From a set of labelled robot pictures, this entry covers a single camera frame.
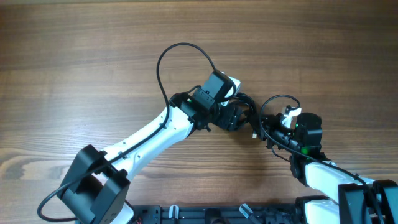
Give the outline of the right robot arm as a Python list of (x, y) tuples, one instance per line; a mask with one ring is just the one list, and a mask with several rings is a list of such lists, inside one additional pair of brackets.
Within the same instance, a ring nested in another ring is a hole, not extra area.
[(324, 194), (298, 199), (302, 223), (397, 223), (397, 183), (372, 180), (338, 167), (321, 151), (322, 121), (313, 113), (297, 116), (294, 129), (285, 116), (261, 115), (267, 147), (290, 152), (290, 170), (303, 185)]

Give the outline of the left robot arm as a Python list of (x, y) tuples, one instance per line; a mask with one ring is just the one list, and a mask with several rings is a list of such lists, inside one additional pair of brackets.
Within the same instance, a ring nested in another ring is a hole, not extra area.
[(192, 132), (216, 123), (241, 82), (214, 70), (203, 86), (176, 93), (168, 107), (125, 140), (97, 150), (81, 149), (62, 181), (58, 198), (77, 223), (129, 223), (134, 211), (125, 201), (133, 178), (151, 160)]

